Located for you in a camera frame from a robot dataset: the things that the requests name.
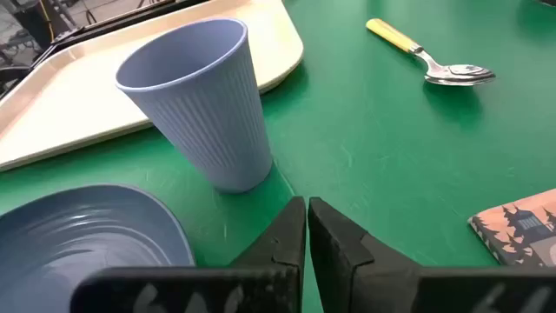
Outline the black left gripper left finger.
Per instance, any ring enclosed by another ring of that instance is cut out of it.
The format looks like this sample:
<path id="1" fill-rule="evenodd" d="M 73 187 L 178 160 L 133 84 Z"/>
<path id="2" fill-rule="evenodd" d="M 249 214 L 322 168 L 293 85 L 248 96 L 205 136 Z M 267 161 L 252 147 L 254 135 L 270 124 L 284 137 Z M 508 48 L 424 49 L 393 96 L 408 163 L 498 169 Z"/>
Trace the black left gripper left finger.
<path id="1" fill-rule="evenodd" d="M 301 313 L 306 204 L 292 197 L 226 267 L 115 267 L 86 278 L 70 313 Z"/>

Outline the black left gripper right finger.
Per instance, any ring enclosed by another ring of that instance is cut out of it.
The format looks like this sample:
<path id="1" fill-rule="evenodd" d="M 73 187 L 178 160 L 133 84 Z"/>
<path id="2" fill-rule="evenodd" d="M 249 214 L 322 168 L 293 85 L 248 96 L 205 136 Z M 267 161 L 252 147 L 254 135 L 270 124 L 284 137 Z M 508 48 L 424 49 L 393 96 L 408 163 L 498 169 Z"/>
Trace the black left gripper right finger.
<path id="1" fill-rule="evenodd" d="M 423 266 L 319 197 L 308 228 L 325 313 L 556 313 L 556 270 Z"/>

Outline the light blue ribbed cup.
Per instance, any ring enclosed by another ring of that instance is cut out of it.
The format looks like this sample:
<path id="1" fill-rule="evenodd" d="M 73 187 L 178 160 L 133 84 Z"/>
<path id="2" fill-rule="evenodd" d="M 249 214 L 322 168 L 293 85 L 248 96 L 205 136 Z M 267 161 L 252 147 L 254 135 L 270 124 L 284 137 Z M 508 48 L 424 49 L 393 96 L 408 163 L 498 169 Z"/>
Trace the light blue ribbed cup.
<path id="1" fill-rule="evenodd" d="M 218 190 L 251 190 L 270 172 L 244 22 L 209 19 L 156 37 L 119 66 L 116 87 Z"/>

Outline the blue round plate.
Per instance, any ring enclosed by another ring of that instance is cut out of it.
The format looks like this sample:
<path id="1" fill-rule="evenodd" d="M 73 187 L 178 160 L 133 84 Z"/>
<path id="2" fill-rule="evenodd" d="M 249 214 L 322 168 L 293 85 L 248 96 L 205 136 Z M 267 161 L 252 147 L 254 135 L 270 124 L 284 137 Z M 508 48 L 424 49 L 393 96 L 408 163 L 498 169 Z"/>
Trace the blue round plate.
<path id="1" fill-rule="evenodd" d="M 0 216 L 0 313 L 70 313 L 75 287 L 105 268 L 193 265 L 175 216 L 136 188 L 59 191 Z"/>

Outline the metal spoon orange handle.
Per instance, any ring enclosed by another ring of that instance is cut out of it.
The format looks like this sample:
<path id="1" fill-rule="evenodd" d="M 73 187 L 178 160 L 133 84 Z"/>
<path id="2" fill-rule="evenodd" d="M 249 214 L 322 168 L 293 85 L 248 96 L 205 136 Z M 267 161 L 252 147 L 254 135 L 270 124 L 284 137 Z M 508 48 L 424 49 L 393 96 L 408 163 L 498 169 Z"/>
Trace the metal spoon orange handle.
<path id="1" fill-rule="evenodd" d="M 418 43 L 379 18 L 366 22 L 366 28 L 406 53 L 420 58 L 427 65 L 424 76 L 429 83 L 447 86 L 473 86 L 496 77 L 489 69 L 471 64 L 441 65 Z"/>

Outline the cream plastic tray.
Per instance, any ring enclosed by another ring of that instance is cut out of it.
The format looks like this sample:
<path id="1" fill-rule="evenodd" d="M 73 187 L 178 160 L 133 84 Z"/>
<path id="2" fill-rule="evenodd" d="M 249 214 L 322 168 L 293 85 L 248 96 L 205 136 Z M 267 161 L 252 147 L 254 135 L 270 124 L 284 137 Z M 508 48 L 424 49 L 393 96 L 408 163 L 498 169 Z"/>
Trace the cream plastic tray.
<path id="1" fill-rule="evenodd" d="M 211 0 L 65 48 L 0 99 L 0 171 L 150 127 L 116 87 L 120 64 L 148 41 L 218 17 L 248 26 L 260 92 L 293 71 L 302 40 L 282 0 Z"/>

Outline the green table mat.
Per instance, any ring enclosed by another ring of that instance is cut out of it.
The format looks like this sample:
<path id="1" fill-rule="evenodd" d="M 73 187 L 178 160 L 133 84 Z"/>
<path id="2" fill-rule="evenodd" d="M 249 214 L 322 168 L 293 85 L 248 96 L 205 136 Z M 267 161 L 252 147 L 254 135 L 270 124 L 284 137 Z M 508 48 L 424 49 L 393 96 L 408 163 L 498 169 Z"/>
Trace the green table mat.
<path id="1" fill-rule="evenodd" d="M 300 65 L 262 97 L 275 164 L 216 191 L 155 129 L 0 173 L 0 215 L 60 190 L 135 186 L 164 202 L 199 266 L 223 266 L 294 195 L 318 196 L 414 261 L 489 266 L 467 219 L 556 188 L 556 7 L 540 0 L 285 0 Z M 429 83 L 366 28 L 379 18 L 441 65 L 494 80 Z"/>

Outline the illustrated Acadia book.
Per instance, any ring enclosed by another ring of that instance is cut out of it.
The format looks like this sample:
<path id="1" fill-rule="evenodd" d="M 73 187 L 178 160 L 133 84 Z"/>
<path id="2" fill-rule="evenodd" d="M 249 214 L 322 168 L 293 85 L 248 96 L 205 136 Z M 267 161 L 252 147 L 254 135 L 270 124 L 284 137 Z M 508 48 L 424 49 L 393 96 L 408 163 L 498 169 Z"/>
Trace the illustrated Acadia book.
<path id="1" fill-rule="evenodd" d="M 556 267 L 556 189 L 483 210 L 467 222 L 499 263 Z"/>

